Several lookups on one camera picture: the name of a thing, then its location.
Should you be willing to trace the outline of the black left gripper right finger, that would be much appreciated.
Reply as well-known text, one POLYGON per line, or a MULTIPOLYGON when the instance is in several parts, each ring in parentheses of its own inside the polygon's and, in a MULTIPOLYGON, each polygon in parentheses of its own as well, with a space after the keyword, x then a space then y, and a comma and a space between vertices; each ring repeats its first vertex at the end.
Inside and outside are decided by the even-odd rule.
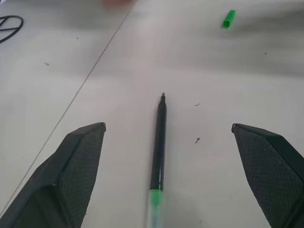
POLYGON ((304 158, 281 135, 232 125, 247 182, 272 228, 304 226, 304 158))

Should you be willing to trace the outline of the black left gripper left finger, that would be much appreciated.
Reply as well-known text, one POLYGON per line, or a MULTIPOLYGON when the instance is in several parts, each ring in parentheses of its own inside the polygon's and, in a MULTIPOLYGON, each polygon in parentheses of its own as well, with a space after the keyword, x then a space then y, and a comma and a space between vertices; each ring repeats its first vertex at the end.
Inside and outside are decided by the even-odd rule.
POLYGON ((2 228, 79 228, 95 186, 105 123, 69 133, 0 218, 2 228))

